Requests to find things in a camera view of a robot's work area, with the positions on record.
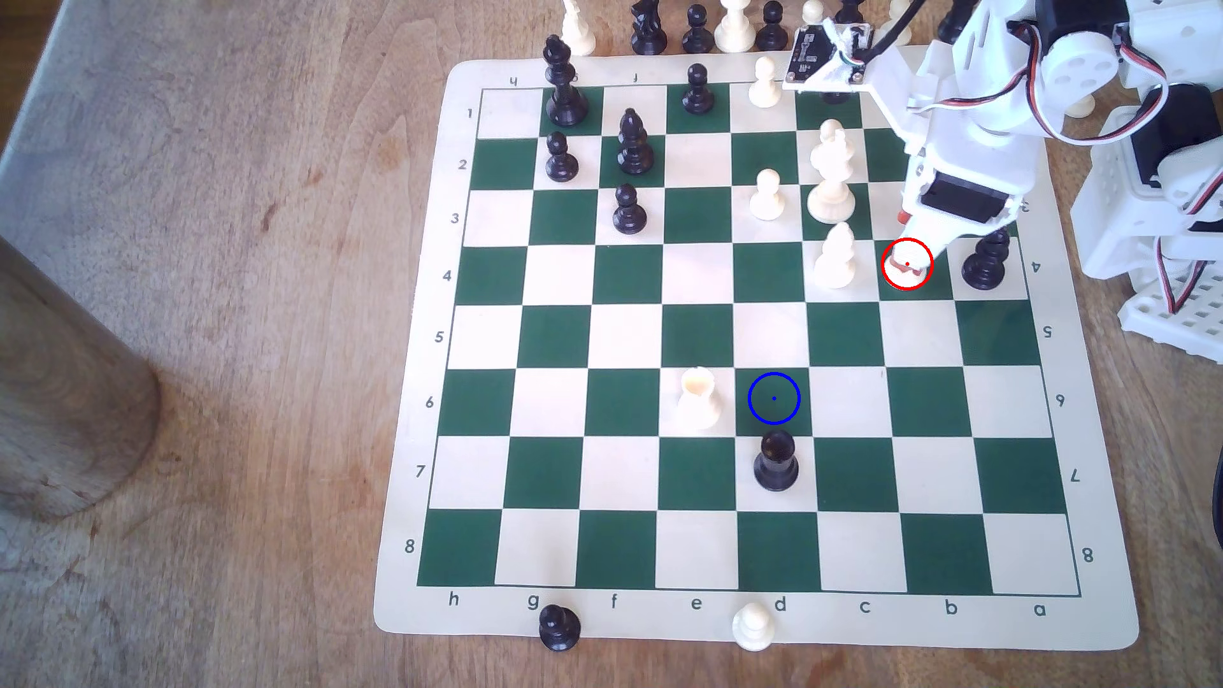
cylindrical wooden object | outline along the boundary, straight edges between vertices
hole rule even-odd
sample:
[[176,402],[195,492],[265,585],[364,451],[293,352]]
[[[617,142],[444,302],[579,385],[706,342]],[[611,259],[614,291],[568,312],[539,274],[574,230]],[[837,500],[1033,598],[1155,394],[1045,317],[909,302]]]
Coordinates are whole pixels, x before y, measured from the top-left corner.
[[149,367],[0,238],[0,508],[50,521],[105,497],[159,409]]

chessboard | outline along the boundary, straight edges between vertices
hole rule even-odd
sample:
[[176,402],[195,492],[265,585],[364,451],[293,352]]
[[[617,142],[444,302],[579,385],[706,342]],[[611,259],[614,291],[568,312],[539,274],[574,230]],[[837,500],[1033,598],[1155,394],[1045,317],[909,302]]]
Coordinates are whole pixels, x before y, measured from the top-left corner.
[[[575,57],[589,111],[564,131],[580,163],[564,183],[543,171],[558,127],[542,60],[451,72],[378,626],[538,637],[558,604],[585,638],[730,642],[755,601],[777,643],[1129,645],[1134,593],[1047,164],[998,287],[965,284],[977,237],[961,237],[923,286],[895,288],[879,266],[903,231],[901,141],[865,94],[752,105],[758,56]],[[715,95],[703,115],[680,106],[696,61]],[[616,164],[626,108],[654,152],[643,175]],[[835,290],[810,277],[829,225],[804,204],[829,117],[857,152],[856,273]],[[772,221],[747,210],[763,167],[785,200]],[[640,233],[612,224],[624,182],[647,211]],[[724,406],[703,431],[676,419],[693,367]],[[800,470],[772,492],[752,463],[777,428]]]

blue circle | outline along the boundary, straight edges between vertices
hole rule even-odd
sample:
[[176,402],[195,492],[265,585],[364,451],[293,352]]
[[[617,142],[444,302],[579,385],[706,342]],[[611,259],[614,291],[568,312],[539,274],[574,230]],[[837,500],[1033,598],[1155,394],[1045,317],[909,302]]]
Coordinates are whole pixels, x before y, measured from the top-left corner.
[[[762,419],[761,415],[756,413],[756,409],[752,408],[752,392],[756,391],[756,385],[759,381],[764,380],[766,378],[772,378],[772,376],[784,378],[788,381],[790,381],[790,385],[794,386],[794,396],[795,396],[794,411],[790,412],[790,415],[785,417],[785,419],[778,420],[778,422],[772,422],[772,420],[764,420],[764,419]],[[799,390],[799,384],[795,382],[793,378],[785,375],[784,373],[766,373],[764,375],[757,378],[752,382],[752,386],[750,389],[747,389],[747,411],[751,412],[753,417],[756,417],[756,420],[763,423],[764,425],[781,425],[784,423],[789,423],[790,419],[793,419],[795,415],[797,415],[799,407],[801,407],[801,406],[802,406],[802,391]]]

black chess piece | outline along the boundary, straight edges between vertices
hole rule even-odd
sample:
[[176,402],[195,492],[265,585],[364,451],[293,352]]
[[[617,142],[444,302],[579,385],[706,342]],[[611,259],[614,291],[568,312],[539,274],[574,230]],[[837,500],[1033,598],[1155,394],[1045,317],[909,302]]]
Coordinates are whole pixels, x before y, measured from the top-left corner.
[[658,18],[658,0],[637,0],[632,6],[632,51],[638,55],[662,55],[667,49],[667,32]]
[[576,76],[574,65],[569,64],[571,54],[569,45],[556,34],[544,42],[543,59],[548,62],[544,78],[554,87],[548,98],[548,119],[556,126],[578,125],[591,110],[586,95],[571,83]]
[[680,103],[693,115],[703,115],[713,109],[713,90],[709,90],[709,72],[704,65],[696,62],[689,67],[689,89],[684,92]]
[[543,164],[543,171],[553,181],[571,181],[577,176],[577,158],[569,152],[569,139],[554,131],[548,134],[548,153],[550,158]]
[[616,209],[612,213],[612,226],[620,233],[637,233],[646,229],[646,208],[637,204],[637,189],[631,183],[615,187]]
[[646,136],[646,125],[637,110],[629,108],[620,117],[620,149],[615,161],[624,174],[646,174],[654,166],[654,149]]
[[794,458],[794,437],[784,430],[770,430],[761,440],[761,453],[752,464],[761,488],[780,492],[799,479],[799,459]]
[[977,241],[976,251],[964,259],[960,275],[969,286],[988,291],[1007,275],[1003,260],[1010,254],[1010,233],[1007,227],[996,229]]
[[709,15],[704,11],[704,5],[689,6],[689,31],[684,34],[685,53],[702,54],[713,50],[713,33],[704,28],[709,21]]
[[548,605],[539,610],[539,639],[553,653],[563,653],[582,637],[582,622],[574,610]]
[[777,0],[764,2],[764,26],[756,32],[756,49],[759,51],[785,50],[790,44],[790,34],[781,26],[781,4]]

wood grain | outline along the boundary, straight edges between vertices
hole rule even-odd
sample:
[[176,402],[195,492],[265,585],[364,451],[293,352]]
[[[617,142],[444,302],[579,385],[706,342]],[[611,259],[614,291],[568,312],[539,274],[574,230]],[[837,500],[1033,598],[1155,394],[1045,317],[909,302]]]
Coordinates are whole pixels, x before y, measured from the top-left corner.
[[[587,0],[597,54],[629,53],[627,5]],[[722,10],[707,6],[712,26]],[[947,6],[928,4],[915,42]],[[685,7],[664,4],[669,53]],[[885,9],[863,6],[872,21]],[[793,28],[797,0],[785,10]],[[1223,371],[1123,334],[1115,312],[1129,291],[1117,279],[1075,285],[1139,596],[1141,635],[1128,650],[756,655],[591,639],[553,655],[530,638],[378,632],[374,560],[445,75],[468,59],[538,56],[560,20],[548,0],[65,5],[0,164],[0,233],[154,363],[164,420],[153,459],[98,507],[56,525],[0,521],[0,676],[124,687],[1223,682],[1223,552],[1208,514]],[[1087,153],[1049,150],[1069,207]]]

